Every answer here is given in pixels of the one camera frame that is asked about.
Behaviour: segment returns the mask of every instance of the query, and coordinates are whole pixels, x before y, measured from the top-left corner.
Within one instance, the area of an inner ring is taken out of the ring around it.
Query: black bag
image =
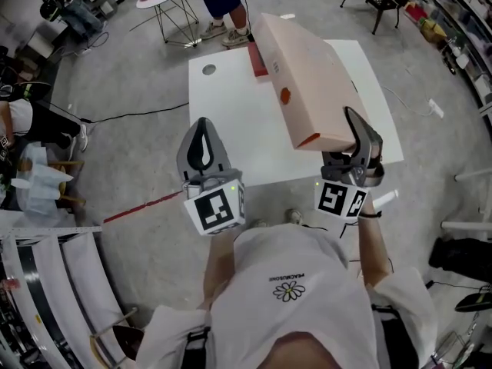
[[[47,21],[53,22],[62,13],[62,9],[62,0],[43,0],[39,13]]]

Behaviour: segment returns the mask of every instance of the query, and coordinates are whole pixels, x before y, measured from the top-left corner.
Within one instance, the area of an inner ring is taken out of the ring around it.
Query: pink box
[[[344,107],[367,114],[335,50],[290,20],[261,14],[254,40],[296,149],[346,151],[355,143]]]

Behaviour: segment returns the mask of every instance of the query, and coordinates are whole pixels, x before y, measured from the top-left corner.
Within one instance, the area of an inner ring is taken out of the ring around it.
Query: red line on floor
[[[103,223],[104,224],[109,223],[110,221],[116,220],[117,218],[123,218],[124,216],[128,216],[129,214],[141,211],[142,209],[147,208],[149,206],[160,204],[161,202],[164,202],[164,201],[167,201],[167,200],[170,200],[170,199],[176,197],[178,194],[180,194],[182,192],[183,192],[182,190],[177,191],[175,193],[165,195],[164,197],[159,198],[158,200],[145,202],[145,204],[139,205],[139,206],[132,208],[132,209],[128,209],[127,211],[123,211],[122,213],[115,214],[114,216],[111,216],[110,218],[106,218]]]

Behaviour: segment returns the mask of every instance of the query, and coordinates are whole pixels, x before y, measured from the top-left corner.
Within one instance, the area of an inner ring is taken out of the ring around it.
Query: wrist strap
[[[375,214],[367,214],[367,213],[359,213],[359,218],[380,218],[383,215],[383,212],[379,211]]]

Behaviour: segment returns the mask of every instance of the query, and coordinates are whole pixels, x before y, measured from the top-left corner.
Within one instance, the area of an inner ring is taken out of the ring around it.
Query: concrete floor
[[[208,22],[202,0],[188,0],[201,20]],[[165,45],[158,23],[132,27],[153,15],[137,10],[136,0],[119,6],[107,30],[108,42],[90,55],[66,58],[58,76],[53,102],[72,103],[76,113],[101,119],[128,112],[170,108],[188,100],[188,60],[222,51],[219,39],[197,48]],[[428,278],[480,285],[458,275],[430,270],[427,265],[440,222],[450,215],[476,220],[484,183],[454,183],[452,176],[490,166],[489,134],[478,117],[477,103],[459,75],[453,76],[411,21],[385,12],[377,35],[372,35],[376,11],[363,0],[248,0],[251,21],[260,12],[294,13],[294,20],[322,38],[356,39],[361,43],[380,84],[389,87],[411,108],[426,112],[433,98],[444,110],[422,117],[386,93],[400,136],[405,161],[388,165],[375,197],[398,189],[400,198],[384,210],[381,227],[396,268],[415,266]],[[175,9],[171,16],[184,17]],[[91,128],[85,166],[77,189],[87,198],[87,219],[104,218],[179,191],[175,156],[188,128],[188,107],[143,117],[123,118]],[[246,191],[248,219],[280,223],[284,209],[299,208],[308,224],[340,234],[341,225],[312,210],[312,179],[287,181]],[[108,270],[125,305],[142,308],[138,323],[145,324],[158,304],[194,308],[201,301],[201,279],[208,255],[208,238],[198,236],[180,195],[170,201],[105,224],[101,246]],[[343,242],[357,254],[357,229],[348,227]],[[454,305],[470,291],[434,286],[440,332],[467,329],[470,316],[455,314]]]

